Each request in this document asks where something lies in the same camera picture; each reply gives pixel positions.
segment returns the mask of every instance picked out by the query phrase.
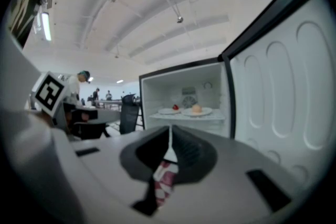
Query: plate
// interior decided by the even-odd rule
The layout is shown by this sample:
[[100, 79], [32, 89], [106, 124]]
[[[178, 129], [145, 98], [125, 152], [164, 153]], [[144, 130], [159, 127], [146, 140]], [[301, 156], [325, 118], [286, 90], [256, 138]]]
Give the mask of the plate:
[[195, 113], [193, 112], [193, 109], [185, 109], [182, 111], [182, 114], [185, 116], [205, 116], [208, 115], [212, 112], [211, 108], [202, 108], [202, 112], [201, 113]]
[[173, 110], [173, 109], [160, 109], [159, 114], [163, 114], [163, 115], [171, 115], [171, 114], [178, 114], [181, 112], [181, 110]]

